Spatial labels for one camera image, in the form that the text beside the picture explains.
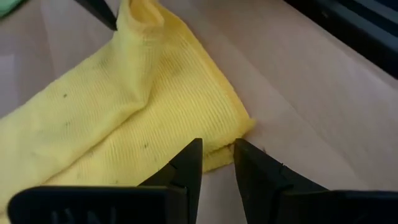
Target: light wood surface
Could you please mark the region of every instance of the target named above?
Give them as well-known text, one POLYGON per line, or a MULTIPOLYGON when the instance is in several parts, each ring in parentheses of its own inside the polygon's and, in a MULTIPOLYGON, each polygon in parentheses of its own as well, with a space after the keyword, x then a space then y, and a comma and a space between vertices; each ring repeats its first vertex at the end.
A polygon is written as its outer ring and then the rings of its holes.
MULTIPOLYGON (((161 2, 257 119, 253 144, 329 189, 398 190, 397 80, 282 0, 161 2)), ((0 116, 111 35, 72 0, 30 0, 0 22, 0 116)), ((245 222, 233 166, 204 176, 198 222, 245 222)))

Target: microfiber cloth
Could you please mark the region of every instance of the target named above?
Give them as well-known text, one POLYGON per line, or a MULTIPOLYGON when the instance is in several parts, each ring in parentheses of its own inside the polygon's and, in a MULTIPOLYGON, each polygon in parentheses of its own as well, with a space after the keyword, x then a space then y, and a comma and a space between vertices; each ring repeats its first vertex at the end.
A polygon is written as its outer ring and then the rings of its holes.
POLYGON ((194 138, 203 138, 203 171, 233 161, 228 145, 253 121, 188 27, 151 0, 122 0, 117 26, 0 120, 3 214, 36 185, 139 185, 194 138))
POLYGON ((0 18, 7 15, 23 0, 0 0, 0 18))

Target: table surface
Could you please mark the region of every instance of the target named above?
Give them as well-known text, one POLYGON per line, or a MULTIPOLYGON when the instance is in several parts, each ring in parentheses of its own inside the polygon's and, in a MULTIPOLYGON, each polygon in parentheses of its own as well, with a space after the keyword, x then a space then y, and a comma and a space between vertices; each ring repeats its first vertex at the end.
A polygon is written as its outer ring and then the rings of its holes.
MULTIPOLYGON (((257 120, 246 139, 329 189, 398 190, 397 80, 282 0, 161 2, 257 120)), ((111 36, 72 0, 28 1, 0 22, 0 117, 111 36)), ((233 166, 203 177, 198 222, 245 222, 233 166)))

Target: towel fold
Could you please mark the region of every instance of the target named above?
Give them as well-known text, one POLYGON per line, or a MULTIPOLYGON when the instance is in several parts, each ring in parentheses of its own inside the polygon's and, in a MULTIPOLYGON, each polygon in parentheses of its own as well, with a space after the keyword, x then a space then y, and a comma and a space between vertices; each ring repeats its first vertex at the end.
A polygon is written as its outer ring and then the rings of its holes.
POLYGON ((151 0, 122 0, 117 25, 0 120, 0 212, 36 185, 138 185, 194 138, 203 171, 233 161, 227 145, 253 121, 188 27, 151 0))

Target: black object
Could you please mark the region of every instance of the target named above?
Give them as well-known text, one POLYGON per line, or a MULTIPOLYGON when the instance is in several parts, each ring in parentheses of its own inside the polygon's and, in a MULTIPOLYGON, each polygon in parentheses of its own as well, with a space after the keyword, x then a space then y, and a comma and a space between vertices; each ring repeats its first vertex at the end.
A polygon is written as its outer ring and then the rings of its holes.
POLYGON ((398 78, 397 0, 285 0, 398 78))
POLYGON ((116 17, 105 0, 75 0, 111 30, 117 30, 116 17))
POLYGON ((396 192, 329 191, 243 139, 234 160, 248 224, 398 223, 396 192))
POLYGON ((9 219, 13 224, 195 224, 202 151, 202 140, 193 140, 139 187, 36 187, 25 190, 11 199, 9 219))

